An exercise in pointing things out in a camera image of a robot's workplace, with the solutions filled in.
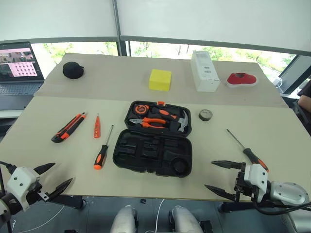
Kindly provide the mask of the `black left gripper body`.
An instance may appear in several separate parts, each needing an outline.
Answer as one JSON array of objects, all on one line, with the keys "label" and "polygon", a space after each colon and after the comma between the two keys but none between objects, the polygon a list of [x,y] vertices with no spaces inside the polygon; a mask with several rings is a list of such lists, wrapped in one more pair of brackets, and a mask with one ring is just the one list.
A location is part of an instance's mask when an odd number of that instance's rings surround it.
[{"label": "black left gripper body", "polygon": [[29,205],[35,204],[39,201],[50,202],[51,197],[48,192],[44,192],[42,190],[42,184],[40,182],[36,182],[33,184],[26,195],[26,200]]}]

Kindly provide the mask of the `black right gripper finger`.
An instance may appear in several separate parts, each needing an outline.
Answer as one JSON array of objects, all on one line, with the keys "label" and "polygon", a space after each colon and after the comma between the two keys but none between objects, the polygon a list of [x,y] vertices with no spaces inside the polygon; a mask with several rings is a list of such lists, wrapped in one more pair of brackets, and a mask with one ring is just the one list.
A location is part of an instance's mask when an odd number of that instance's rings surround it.
[{"label": "black right gripper finger", "polygon": [[228,161],[228,160],[216,160],[211,162],[214,165],[227,168],[227,169],[241,169],[242,163]]},{"label": "black right gripper finger", "polygon": [[218,188],[215,186],[211,186],[211,185],[207,185],[207,184],[205,184],[204,186],[220,197],[223,197],[223,198],[231,200],[231,201],[236,201],[236,195],[235,194],[227,193],[224,189],[221,189],[221,188]]}]

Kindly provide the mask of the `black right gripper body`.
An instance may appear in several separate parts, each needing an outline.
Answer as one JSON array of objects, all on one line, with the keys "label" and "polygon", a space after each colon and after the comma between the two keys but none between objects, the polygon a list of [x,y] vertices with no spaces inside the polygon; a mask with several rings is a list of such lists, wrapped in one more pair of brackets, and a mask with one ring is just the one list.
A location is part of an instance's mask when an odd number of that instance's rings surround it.
[{"label": "black right gripper body", "polygon": [[250,181],[246,181],[246,170],[248,169],[248,175],[250,174],[250,166],[246,163],[242,162],[239,163],[238,169],[240,171],[238,172],[238,175],[235,180],[235,186],[234,186],[234,201],[240,202],[240,195],[251,197],[251,201],[257,200],[258,197],[258,188],[251,184]]}]

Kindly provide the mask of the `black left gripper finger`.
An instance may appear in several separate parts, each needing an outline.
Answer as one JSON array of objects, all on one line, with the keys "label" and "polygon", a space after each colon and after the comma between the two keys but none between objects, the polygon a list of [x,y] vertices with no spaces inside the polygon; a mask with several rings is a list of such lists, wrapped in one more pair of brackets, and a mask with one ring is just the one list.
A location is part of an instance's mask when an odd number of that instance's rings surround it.
[{"label": "black left gripper finger", "polygon": [[61,195],[66,188],[70,185],[71,181],[73,180],[73,178],[70,178],[64,182],[62,182],[61,184],[59,184],[55,190],[49,194],[49,200],[53,200],[56,197],[58,197],[59,195]]},{"label": "black left gripper finger", "polygon": [[43,174],[46,171],[48,171],[51,167],[53,167],[54,165],[55,165],[55,163],[47,163],[47,164],[44,164],[44,165],[40,165],[40,166],[35,167],[34,171],[37,174]]}]

